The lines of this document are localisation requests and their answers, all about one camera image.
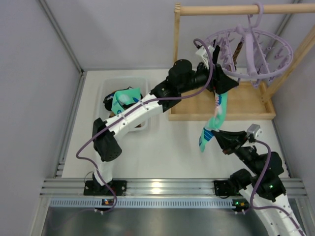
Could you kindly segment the green sock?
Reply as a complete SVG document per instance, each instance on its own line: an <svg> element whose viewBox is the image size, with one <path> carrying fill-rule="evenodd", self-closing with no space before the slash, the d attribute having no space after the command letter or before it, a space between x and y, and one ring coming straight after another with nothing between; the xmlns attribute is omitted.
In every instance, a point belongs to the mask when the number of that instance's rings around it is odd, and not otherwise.
<svg viewBox="0 0 315 236"><path fill-rule="evenodd" d="M198 141L199 149L201 152L204 152L206 144L214 136L212 130L218 131L224 123L226 118L227 101L228 92L223 94L215 93L214 115L204 125Z"/></svg>
<svg viewBox="0 0 315 236"><path fill-rule="evenodd" d="M133 88L133 89L129 89L129 90L125 90L125 95L118 95L118 99L121 100L122 102L126 102L127 99L130 99L132 104L137 103L140 99L141 99L141 90L140 88ZM114 108L114 102L112 105L112 112L116 115L120 114L121 112L123 112L123 109L117 109Z"/></svg>

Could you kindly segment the lilac round clip hanger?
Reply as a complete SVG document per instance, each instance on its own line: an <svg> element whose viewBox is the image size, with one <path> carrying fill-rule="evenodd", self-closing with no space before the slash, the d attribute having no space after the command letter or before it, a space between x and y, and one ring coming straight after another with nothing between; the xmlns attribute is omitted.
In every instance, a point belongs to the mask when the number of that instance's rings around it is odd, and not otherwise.
<svg viewBox="0 0 315 236"><path fill-rule="evenodd" d="M240 81L248 80L254 88L260 82L268 85L283 74L293 61L292 47L281 37L258 29L264 7L256 2L258 17L255 23L251 22L249 14L248 26L238 25L232 29L217 31L205 39L207 46L213 46L213 40L220 46L218 64L224 73ZM240 41L243 41L242 50L237 58L237 69L234 68L233 53Z"/></svg>

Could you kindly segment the black blue sport sock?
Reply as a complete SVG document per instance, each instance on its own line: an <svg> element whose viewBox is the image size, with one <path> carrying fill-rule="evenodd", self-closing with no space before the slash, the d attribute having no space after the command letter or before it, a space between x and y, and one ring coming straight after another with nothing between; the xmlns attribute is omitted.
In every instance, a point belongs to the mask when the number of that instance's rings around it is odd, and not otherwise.
<svg viewBox="0 0 315 236"><path fill-rule="evenodd" d="M128 107L130 107L132 105L131 100L128 98L126 100L126 102L122 102L121 100L118 99L118 95L125 95L125 90L129 90L129 89L133 89L133 87L128 87L126 89L119 89L116 91L111 92L109 95L105 96L104 100L103 100L103 104L106 110L111 111L112 110L112 105L113 102L114 104L114 108L117 109L127 109Z"/></svg>

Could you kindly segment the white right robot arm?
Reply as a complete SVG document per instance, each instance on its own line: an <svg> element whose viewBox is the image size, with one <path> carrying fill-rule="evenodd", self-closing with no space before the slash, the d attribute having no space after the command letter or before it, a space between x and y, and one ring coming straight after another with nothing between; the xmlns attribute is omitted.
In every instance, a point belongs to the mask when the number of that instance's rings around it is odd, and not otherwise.
<svg viewBox="0 0 315 236"><path fill-rule="evenodd" d="M246 214L253 210L270 236L304 236L290 206L286 188L280 179L284 172L277 152L258 139L259 125L251 125L247 131L212 131L225 155L235 154L246 165L226 180L214 181L214 193L233 200L234 212Z"/></svg>

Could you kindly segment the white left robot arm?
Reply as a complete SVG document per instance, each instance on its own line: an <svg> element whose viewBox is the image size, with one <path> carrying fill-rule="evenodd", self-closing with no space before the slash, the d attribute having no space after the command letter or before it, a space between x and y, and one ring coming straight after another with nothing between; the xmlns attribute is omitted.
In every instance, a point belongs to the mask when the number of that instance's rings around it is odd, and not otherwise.
<svg viewBox="0 0 315 236"><path fill-rule="evenodd" d="M184 93L194 89L197 91L193 96L208 90L214 93L216 100L214 115L205 124L198 141L200 151L204 151L213 132L220 129L226 118L228 92L239 85L217 63L219 46L213 50L206 48L204 51L205 61L200 62L196 70L193 70L192 63L187 59L174 62L166 79L144 97L135 95L131 89L120 91L127 98L127 109L120 106L121 99L118 96L113 97L114 116L106 120L97 118L93 122L90 142L100 163L92 162L95 171L92 180L85 184L84 195L116 195L122 186L122 181L113 181L112 174L114 160L122 153L119 140L142 122L170 110L185 98L191 98L191 95L185 96Z"/></svg>

